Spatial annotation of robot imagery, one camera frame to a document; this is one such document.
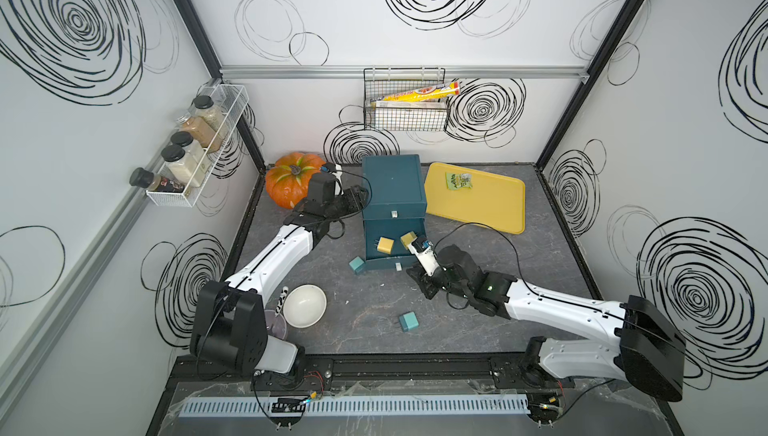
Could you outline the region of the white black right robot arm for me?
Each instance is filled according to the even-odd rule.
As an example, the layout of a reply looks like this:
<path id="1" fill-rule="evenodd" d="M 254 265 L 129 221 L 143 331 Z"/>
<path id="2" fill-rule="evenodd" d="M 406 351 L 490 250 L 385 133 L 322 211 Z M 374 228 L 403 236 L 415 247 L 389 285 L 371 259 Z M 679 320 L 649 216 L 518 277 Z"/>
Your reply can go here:
<path id="1" fill-rule="evenodd" d="M 624 381 L 659 400 L 683 398 L 685 341 L 650 301 L 585 299 L 523 278 L 482 270 L 465 251 L 440 251 L 418 239 L 407 246 L 415 264 L 407 274 L 422 294 L 452 294 L 489 317 L 528 321 L 568 332 L 573 340 L 530 340 L 523 367 L 537 379 L 570 377 Z"/>

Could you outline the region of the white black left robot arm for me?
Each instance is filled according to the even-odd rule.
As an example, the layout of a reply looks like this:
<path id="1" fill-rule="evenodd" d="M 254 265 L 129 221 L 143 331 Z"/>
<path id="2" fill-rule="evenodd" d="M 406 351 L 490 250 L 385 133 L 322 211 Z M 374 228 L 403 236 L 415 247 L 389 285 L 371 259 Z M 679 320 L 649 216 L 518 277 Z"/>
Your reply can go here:
<path id="1" fill-rule="evenodd" d="M 307 196 L 267 246 L 226 280 L 204 285 L 189 341 L 197 362 L 215 363 L 242 376 L 258 371 L 298 376 L 304 350 L 268 333 L 264 303 L 332 224 L 362 213 L 372 202 L 372 184 L 363 179 L 344 188 L 345 174 L 334 166 L 312 175 Z"/>

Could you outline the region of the teal plug cube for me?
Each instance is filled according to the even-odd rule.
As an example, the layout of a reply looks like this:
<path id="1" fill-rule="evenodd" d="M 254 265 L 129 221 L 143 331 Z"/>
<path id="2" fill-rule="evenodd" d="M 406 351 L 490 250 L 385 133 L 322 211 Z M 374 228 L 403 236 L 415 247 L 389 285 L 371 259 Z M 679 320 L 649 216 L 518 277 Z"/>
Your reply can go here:
<path id="1" fill-rule="evenodd" d="M 419 327 L 419 321 L 414 312 L 408 312 L 398 317 L 403 332 L 410 332 Z"/>
<path id="2" fill-rule="evenodd" d="M 360 257 L 355 257 L 349 262 L 349 267 L 355 274 L 361 274 L 365 270 L 365 261 Z"/>

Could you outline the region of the teal drawer cabinet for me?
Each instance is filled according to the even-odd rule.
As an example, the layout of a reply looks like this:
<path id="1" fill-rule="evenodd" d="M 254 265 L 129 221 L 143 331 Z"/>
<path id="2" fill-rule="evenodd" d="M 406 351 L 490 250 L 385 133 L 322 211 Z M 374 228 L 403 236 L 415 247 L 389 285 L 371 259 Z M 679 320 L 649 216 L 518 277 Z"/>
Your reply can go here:
<path id="1" fill-rule="evenodd" d="M 426 234 L 427 201 L 421 161 L 417 155 L 367 156 L 362 170 L 372 186 L 372 200 L 362 213 L 365 271 L 404 270 L 417 259 L 401 244 L 410 231 Z M 379 238 L 394 240 L 391 255 L 376 251 Z"/>

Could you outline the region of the yellow plug cube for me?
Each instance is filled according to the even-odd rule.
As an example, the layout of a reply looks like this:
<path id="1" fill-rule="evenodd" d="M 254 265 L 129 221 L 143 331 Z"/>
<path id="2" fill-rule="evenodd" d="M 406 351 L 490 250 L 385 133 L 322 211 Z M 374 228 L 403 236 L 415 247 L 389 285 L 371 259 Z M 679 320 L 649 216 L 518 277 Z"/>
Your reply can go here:
<path id="1" fill-rule="evenodd" d="M 381 237 L 376 243 L 376 251 L 381 254 L 391 255 L 394 248 L 394 240 Z"/>
<path id="2" fill-rule="evenodd" d="M 401 244 L 408 250 L 411 244 L 418 238 L 415 232 L 410 231 L 400 237 Z"/>

